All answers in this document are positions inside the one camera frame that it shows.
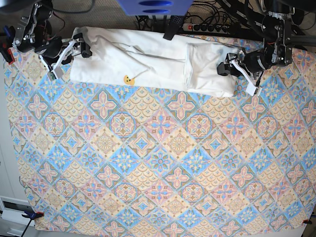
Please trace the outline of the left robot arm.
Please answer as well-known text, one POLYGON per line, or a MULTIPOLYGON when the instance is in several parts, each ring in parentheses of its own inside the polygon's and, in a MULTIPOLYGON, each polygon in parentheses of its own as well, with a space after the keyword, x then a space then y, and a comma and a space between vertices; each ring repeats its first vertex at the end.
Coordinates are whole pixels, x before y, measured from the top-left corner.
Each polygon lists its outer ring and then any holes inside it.
POLYGON ((249 8, 249 1, 244 2, 244 15, 251 29, 261 36, 264 48, 246 53, 228 53, 224 62, 217 66, 217 73, 221 76, 241 76, 240 70, 233 65, 246 71, 247 76, 253 76, 270 69, 272 66, 287 66, 292 63, 291 26, 294 8, 287 6, 277 0, 265 0, 263 4, 257 1, 258 7, 265 8, 261 14, 263 19, 261 26, 256 24, 253 11, 249 8))

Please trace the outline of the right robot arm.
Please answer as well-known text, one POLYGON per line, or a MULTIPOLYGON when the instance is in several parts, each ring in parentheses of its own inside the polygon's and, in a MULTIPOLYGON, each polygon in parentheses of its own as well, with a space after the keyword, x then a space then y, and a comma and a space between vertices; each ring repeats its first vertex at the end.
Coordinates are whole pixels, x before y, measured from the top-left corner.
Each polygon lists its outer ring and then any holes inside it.
POLYGON ((51 0, 2 0, 0 12, 4 14, 25 11, 17 27, 5 29, 8 42, 20 52, 33 51, 41 57, 45 67, 52 71, 57 65, 69 64, 77 55, 89 58, 92 52, 82 33, 76 33, 70 39, 54 35, 49 22, 50 17, 57 17, 65 26, 66 21, 57 13, 86 14, 94 6, 93 0, 87 10, 65 11, 54 8, 51 0))

